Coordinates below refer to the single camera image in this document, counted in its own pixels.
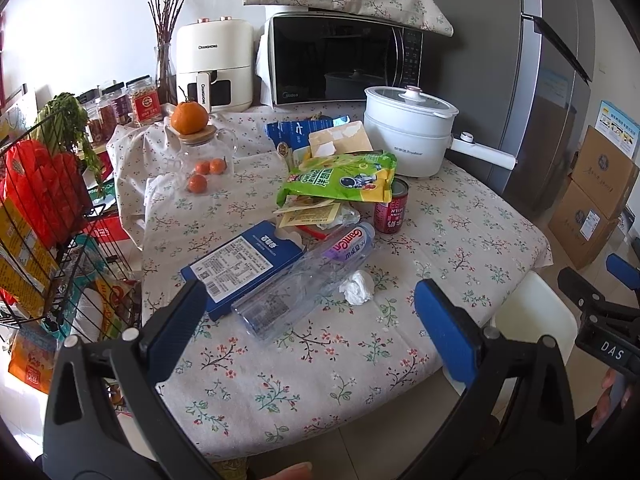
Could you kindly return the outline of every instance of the green package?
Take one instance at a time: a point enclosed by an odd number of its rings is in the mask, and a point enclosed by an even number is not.
[[[289,175],[277,203],[282,206],[287,195],[388,203],[395,173],[396,156],[388,152],[310,158]]]

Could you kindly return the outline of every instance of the microwave handle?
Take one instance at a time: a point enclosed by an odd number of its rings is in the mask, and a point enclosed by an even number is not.
[[[394,32],[394,44],[396,47],[396,55],[394,56],[394,60],[396,62],[393,72],[390,71],[394,75],[394,79],[390,86],[398,86],[400,81],[402,80],[402,60],[404,60],[404,48],[402,47],[402,28],[392,27],[391,30]]]

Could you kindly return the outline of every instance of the glass vase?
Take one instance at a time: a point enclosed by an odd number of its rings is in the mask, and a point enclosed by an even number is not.
[[[175,68],[171,62],[171,43],[159,44],[156,51],[156,84],[160,104],[178,104],[178,94],[175,88]]]

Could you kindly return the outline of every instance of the microwave control panel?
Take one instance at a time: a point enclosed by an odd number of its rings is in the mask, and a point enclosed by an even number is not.
[[[404,59],[400,88],[407,85],[418,86],[420,79],[420,62],[422,61],[422,32],[410,28],[403,29]]]

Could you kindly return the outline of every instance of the gray refrigerator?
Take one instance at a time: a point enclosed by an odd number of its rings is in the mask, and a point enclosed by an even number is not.
[[[425,34],[427,93],[460,114],[454,133],[516,156],[513,171],[447,157],[525,215],[549,208],[577,149],[590,98],[592,0],[434,0],[454,35]]]

